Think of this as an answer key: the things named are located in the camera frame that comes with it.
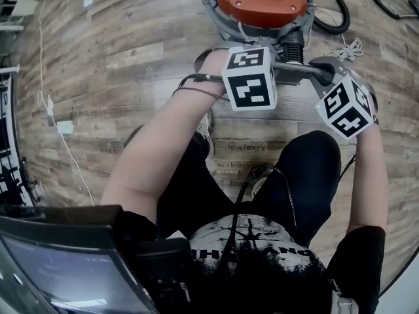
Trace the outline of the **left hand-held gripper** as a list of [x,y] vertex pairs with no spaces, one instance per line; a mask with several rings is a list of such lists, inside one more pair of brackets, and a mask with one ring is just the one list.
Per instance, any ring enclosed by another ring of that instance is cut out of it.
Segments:
[[[201,73],[204,61],[215,51],[225,51],[227,56],[221,64],[221,72]],[[274,63],[276,69],[284,71],[314,72],[309,65]],[[235,111],[271,110],[277,104],[277,91],[272,56],[267,47],[218,46],[207,49],[194,61],[197,81],[222,85],[227,99]]]

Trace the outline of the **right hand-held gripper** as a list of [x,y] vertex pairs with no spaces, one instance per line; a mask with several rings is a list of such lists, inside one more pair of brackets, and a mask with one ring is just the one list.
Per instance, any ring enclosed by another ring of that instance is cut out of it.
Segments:
[[[356,137],[378,119],[374,88],[335,57],[318,57],[308,62],[310,82],[320,100],[315,109],[322,120],[343,139]],[[333,84],[326,78],[342,76]]]

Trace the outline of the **person's right forearm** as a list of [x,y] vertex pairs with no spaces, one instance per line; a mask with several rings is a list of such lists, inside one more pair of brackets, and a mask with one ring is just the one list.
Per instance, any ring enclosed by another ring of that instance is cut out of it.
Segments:
[[357,136],[354,181],[347,232],[365,226],[385,229],[388,221],[388,174],[380,128],[369,126]]

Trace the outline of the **person's left forearm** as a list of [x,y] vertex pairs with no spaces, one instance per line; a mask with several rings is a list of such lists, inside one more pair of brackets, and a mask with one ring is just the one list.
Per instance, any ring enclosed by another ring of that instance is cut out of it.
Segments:
[[225,94],[220,82],[186,81],[128,143],[109,178],[102,205],[152,213],[200,121]]

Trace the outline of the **red teal vacuum cleaner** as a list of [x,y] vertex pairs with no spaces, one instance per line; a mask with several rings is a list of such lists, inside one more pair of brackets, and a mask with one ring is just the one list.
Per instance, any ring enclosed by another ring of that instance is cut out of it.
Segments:
[[304,62],[314,23],[312,0],[202,0],[224,41],[264,44],[280,62]]

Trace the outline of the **person's black white t-shirt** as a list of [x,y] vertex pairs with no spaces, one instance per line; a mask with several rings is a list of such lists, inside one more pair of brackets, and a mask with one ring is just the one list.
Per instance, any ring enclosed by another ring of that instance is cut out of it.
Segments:
[[197,223],[187,231],[186,214],[174,205],[161,232],[189,238],[198,252],[203,307],[231,314],[375,314],[386,239],[388,196],[360,192],[352,197],[344,239],[328,265],[309,243],[329,212],[283,206],[262,212],[261,204],[211,205],[192,214]]

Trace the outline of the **wide white power strip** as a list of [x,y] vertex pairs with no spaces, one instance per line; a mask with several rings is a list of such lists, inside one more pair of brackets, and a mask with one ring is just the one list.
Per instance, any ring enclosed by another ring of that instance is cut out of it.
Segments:
[[69,135],[75,131],[75,126],[72,120],[59,121],[56,123],[56,127],[60,135]]

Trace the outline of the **black device box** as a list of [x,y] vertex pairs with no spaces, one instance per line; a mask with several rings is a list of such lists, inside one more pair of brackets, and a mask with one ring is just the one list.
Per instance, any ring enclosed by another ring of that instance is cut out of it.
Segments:
[[161,314],[187,314],[192,304],[194,260],[183,238],[141,241],[134,269]]

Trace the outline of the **white rack with black gear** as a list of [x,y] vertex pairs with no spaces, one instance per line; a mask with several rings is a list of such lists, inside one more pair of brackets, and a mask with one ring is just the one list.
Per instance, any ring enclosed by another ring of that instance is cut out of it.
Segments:
[[0,204],[32,206],[35,198],[20,156],[14,115],[13,75],[20,67],[0,67]]

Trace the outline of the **black monitor blue screen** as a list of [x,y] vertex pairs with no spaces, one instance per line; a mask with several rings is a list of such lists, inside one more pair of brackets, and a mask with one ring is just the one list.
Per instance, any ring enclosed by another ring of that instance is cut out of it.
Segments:
[[0,217],[0,242],[56,309],[73,314],[158,314],[123,259],[109,225]]

